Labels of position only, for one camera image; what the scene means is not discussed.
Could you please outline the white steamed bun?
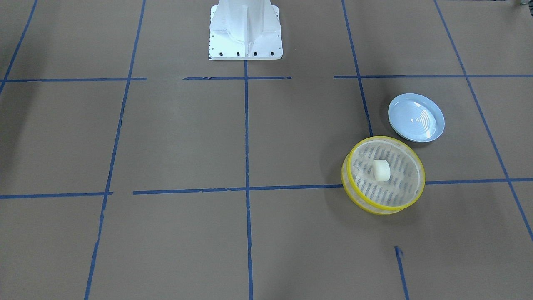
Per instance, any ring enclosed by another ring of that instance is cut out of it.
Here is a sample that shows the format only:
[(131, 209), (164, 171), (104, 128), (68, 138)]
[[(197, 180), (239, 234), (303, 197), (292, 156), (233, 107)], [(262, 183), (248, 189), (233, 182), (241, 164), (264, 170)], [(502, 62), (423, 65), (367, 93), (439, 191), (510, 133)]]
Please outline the white steamed bun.
[(391, 169), (386, 160), (373, 160), (373, 177), (377, 182), (387, 182), (391, 177)]

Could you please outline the light blue plate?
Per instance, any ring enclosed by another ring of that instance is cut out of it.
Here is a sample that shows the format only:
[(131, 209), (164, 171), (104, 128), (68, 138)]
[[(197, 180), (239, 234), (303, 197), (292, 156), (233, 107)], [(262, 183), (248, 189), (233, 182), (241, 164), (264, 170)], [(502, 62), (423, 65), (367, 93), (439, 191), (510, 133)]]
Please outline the light blue plate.
[(438, 139), (445, 130), (445, 116), (440, 107), (424, 95), (404, 93), (388, 106), (392, 129), (411, 142), (428, 143)]

